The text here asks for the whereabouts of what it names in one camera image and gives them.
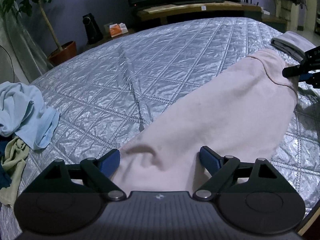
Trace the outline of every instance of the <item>pink cloth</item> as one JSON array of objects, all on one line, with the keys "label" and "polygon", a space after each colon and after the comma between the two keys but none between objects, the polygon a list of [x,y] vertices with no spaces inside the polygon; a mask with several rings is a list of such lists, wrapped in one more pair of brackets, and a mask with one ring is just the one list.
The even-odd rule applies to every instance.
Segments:
[{"label": "pink cloth", "polygon": [[127,194],[192,194],[208,179],[197,157],[204,145],[242,162],[269,159],[297,103],[298,79],[284,78],[284,67],[277,53],[263,49],[179,99],[119,149],[112,181]]}]

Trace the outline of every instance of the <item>speaker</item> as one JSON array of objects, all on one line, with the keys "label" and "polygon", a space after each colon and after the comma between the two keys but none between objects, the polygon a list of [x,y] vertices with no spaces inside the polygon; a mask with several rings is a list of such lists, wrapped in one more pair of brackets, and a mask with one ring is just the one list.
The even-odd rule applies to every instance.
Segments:
[{"label": "speaker", "polygon": [[85,27],[85,31],[87,33],[89,44],[94,44],[103,39],[103,35],[94,20],[94,17],[91,13],[82,17],[82,22]]}]

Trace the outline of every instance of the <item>tissue box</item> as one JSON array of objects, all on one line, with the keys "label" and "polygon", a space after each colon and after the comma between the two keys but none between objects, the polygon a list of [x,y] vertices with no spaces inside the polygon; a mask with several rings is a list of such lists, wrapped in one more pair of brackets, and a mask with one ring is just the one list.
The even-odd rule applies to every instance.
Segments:
[{"label": "tissue box", "polygon": [[112,38],[127,32],[128,29],[124,23],[110,25],[110,34]]}]

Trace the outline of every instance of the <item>quilted bedspread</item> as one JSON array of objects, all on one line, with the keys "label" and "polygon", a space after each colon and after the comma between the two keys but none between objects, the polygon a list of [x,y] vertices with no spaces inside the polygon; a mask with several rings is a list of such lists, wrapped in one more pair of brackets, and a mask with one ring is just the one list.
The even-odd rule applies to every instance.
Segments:
[{"label": "quilted bedspread", "polygon": [[[30,152],[19,194],[57,158],[79,163],[119,148],[228,66],[259,49],[276,50],[270,40],[280,34],[247,18],[193,20],[118,38],[49,71],[33,85],[61,112],[60,121],[51,144]],[[301,83],[298,94],[271,162],[300,193],[308,213],[320,196],[320,92]],[[10,240],[21,232],[12,209],[2,207],[0,230]]]}]

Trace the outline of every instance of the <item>plant stem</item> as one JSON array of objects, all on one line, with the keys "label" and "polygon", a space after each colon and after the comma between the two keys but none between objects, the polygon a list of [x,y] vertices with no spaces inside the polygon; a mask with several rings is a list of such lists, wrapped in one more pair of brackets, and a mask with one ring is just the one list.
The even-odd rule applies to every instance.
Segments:
[{"label": "plant stem", "polygon": [[58,49],[59,49],[60,51],[63,51],[63,48],[62,48],[62,46],[60,45],[56,34],[54,33],[54,30],[53,30],[53,28],[52,28],[52,26],[51,26],[51,24],[50,24],[50,22],[49,22],[49,20],[48,20],[48,18],[47,18],[47,15],[46,15],[45,12],[44,12],[44,9],[43,9],[42,1],[41,1],[41,0],[39,0],[39,7],[40,7],[41,14],[42,14],[42,16],[43,16],[43,18],[44,18],[44,21],[45,21],[45,23],[47,24],[47,26],[48,26],[48,28],[49,28],[49,30],[50,30],[50,32],[51,32],[51,35],[52,35],[52,37],[53,37],[53,39],[54,39],[54,42],[56,43]]}]

